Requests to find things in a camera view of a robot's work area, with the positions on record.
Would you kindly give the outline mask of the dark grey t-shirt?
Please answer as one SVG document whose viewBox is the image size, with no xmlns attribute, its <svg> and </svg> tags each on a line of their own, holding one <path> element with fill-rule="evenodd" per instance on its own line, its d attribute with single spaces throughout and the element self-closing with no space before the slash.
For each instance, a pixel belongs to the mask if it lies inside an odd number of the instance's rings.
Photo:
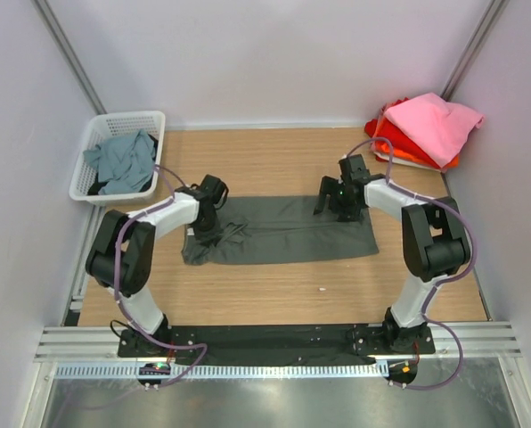
<svg viewBox="0 0 531 428">
<path fill-rule="evenodd" d="M 367 210 L 338 222 L 328 210 L 315 215 L 314 196 L 235 197 L 217 212 L 221 230 L 210 244 L 184 234 L 186 265 L 289 264 L 368 257 L 379 252 Z"/>
</svg>

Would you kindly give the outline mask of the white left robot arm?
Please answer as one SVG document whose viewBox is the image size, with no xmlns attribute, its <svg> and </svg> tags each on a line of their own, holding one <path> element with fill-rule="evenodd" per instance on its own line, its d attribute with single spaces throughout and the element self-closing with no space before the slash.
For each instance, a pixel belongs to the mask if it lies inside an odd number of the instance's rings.
<svg viewBox="0 0 531 428">
<path fill-rule="evenodd" d="M 155 243 L 185 226 L 205 247 L 217 241 L 221 227 L 217 212 L 229 189 L 221 179 L 207 175 L 199 185 L 183 185 L 167 199 L 132 212 L 108 211 L 88 253 L 85 269 L 110 290 L 127 330 L 138 336 L 139 347 L 157 357 L 166 350 L 196 350 L 194 344 L 175 345 L 167 316 L 148 287 Z"/>
</svg>

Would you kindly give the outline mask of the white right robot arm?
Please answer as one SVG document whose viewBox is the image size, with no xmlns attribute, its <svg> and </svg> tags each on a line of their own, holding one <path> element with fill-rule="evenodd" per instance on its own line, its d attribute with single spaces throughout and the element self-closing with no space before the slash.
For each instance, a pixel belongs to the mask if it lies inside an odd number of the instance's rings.
<svg viewBox="0 0 531 428">
<path fill-rule="evenodd" d="M 471 260 L 457 203 L 418 195 L 387 174 L 372 174 L 361 155 L 342 158 L 339 168 L 339 178 L 321 178 L 314 214 L 329 209 L 338 221 L 352 222 L 363 210 L 377 209 L 400 222 L 409 276 L 375 339 L 379 348 L 408 353 L 427 339 L 428 309 L 438 289 Z"/>
</svg>

